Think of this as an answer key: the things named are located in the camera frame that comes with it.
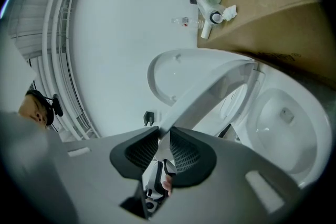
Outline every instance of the toilet bowl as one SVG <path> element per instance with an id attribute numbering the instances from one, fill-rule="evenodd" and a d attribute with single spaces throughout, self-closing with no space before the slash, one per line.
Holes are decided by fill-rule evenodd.
<path id="1" fill-rule="evenodd" d="M 148 83 L 171 106 L 159 123 L 161 137 L 172 126 L 218 136 L 231 124 L 244 145 L 300 187 L 317 180 L 327 164 L 331 127 L 321 104 L 264 63 L 219 50 L 172 50 L 153 59 Z"/>

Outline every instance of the hand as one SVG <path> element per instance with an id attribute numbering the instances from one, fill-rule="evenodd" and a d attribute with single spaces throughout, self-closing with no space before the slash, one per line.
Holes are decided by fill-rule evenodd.
<path id="1" fill-rule="evenodd" d="M 162 182 L 162 187 L 165 190 L 168 190 L 168 196 L 172 194 L 172 185 L 173 185 L 173 178 L 169 175 L 166 175 L 166 181 Z"/>

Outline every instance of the toilet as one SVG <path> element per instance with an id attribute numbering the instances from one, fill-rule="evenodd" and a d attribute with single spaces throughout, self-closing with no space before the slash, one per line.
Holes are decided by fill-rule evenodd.
<path id="1" fill-rule="evenodd" d="M 171 106 L 159 123 L 161 137 L 172 126 L 219 136 L 231 124 L 242 144 L 301 188 L 327 164 L 332 134 L 323 107 L 294 79 L 264 63 L 221 50 L 171 50 L 152 60 L 148 84 Z M 160 145 L 161 152 L 168 149 L 169 142 Z"/>

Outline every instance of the black bracket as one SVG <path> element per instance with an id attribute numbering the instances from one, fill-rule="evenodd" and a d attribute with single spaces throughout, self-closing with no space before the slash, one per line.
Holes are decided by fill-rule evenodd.
<path id="1" fill-rule="evenodd" d="M 154 123 L 154 112 L 146 111 L 145 115 L 143 116 L 143 123 L 145 124 L 145 127 L 149 123 L 151 126 L 153 126 Z"/>

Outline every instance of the small bottle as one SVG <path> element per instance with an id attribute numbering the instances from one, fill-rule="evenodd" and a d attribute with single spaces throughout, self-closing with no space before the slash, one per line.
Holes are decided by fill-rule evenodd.
<path id="1" fill-rule="evenodd" d="M 183 27 L 198 28 L 198 29 L 203 28 L 204 25 L 204 22 L 202 20 L 191 19 L 188 17 L 173 18 L 172 23 L 181 25 Z"/>

